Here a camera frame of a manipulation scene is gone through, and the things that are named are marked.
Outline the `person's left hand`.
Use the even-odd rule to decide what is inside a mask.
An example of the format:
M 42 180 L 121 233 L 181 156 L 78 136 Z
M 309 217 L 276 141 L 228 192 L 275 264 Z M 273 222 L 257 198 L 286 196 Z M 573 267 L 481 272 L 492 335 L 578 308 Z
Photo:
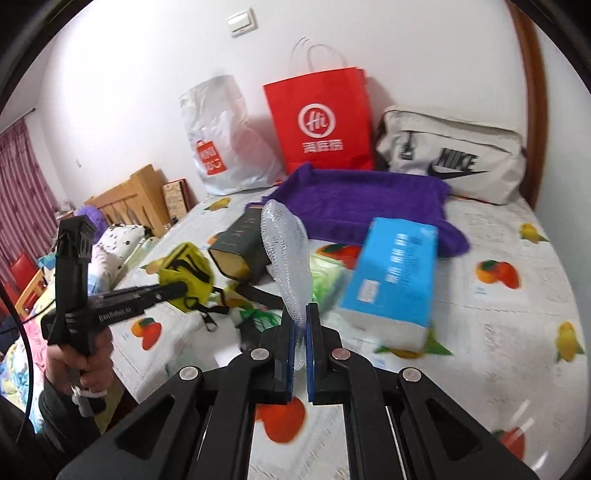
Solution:
M 107 390 L 113 382 L 112 335 L 105 329 L 95 338 L 95 353 L 85 357 L 69 345 L 51 345 L 46 350 L 45 377 L 59 392 L 70 395 L 78 383 L 92 393 Z

